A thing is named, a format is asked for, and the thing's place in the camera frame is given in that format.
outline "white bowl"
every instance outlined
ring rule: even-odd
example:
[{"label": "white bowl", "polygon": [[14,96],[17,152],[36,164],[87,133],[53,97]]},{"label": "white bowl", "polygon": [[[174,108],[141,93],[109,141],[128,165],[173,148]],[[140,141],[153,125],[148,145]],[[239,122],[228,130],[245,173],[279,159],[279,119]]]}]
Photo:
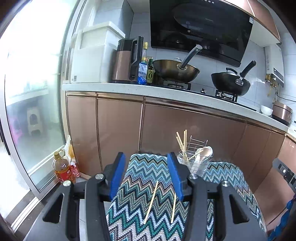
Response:
[{"label": "white bowl", "polygon": [[273,109],[270,109],[264,105],[261,105],[261,112],[263,115],[266,115],[266,116],[271,116],[272,112],[273,112]]}]

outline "blue gripper pad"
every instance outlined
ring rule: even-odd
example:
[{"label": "blue gripper pad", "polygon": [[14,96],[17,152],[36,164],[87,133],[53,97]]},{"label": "blue gripper pad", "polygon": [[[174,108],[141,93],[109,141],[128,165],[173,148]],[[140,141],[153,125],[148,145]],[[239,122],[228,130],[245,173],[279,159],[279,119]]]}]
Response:
[{"label": "blue gripper pad", "polygon": [[192,195],[192,189],[188,186],[187,181],[190,171],[185,165],[178,162],[174,152],[168,154],[167,162],[176,196],[180,201],[189,201]]},{"label": "blue gripper pad", "polygon": [[108,180],[108,186],[110,187],[110,200],[112,200],[115,195],[117,194],[122,174],[124,172],[124,167],[126,164],[126,156],[124,155],[123,152],[119,152],[117,154],[117,157],[113,163],[112,166],[112,171],[111,171],[111,176],[110,179]]}]

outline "triangular cutout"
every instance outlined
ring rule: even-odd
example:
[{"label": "triangular cutout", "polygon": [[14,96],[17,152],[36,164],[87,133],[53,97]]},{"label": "triangular cutout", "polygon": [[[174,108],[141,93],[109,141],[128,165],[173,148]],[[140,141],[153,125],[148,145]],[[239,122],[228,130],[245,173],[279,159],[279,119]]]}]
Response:
[{"label": "triangular cutout", "polygon": [[58,198],[55,200],[54,204],[50,207],[48,212],[43,217],[44,222],[48,222],[48,223],[58,223],[59,222],[63,197],[64,197],[63,194],[60,194],[58,196]]},{"label": "triangular cutout", "polygon": [[233,223],[234,224],[247,223],[249,221],[249,218],[244,213],[243,209],[241,208],[239,203],[235,200],[233,195],[229,195],[229,200],[231,205]]}]

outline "oil bottle cap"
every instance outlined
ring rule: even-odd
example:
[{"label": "oil bottle cap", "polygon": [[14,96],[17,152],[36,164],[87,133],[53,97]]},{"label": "oil bottle cap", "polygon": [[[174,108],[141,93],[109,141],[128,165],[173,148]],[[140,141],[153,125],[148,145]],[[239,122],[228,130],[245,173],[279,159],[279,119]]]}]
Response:
[{"label": "oil bottle cap", "polygon": [[55,159],[60,159],[60,158],[61,158],[61,155],[59,154],[58,151],[55,151],[55,152],[54,152],[54,158],[55,158]]}]

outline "power cord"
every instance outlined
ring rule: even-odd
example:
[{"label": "power cord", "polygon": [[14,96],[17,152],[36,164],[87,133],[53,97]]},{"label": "power cord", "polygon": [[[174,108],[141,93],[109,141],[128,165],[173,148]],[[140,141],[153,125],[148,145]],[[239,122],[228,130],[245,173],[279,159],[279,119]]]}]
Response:
[{"label": "power cord", "polygon": [[276,91],[276,95],[277,95],[279,98],[281,98],[281,99],[289,100],[289,99],[286,99],[286,98],[280,97],[280,96],[278,95],[277,91]]}]

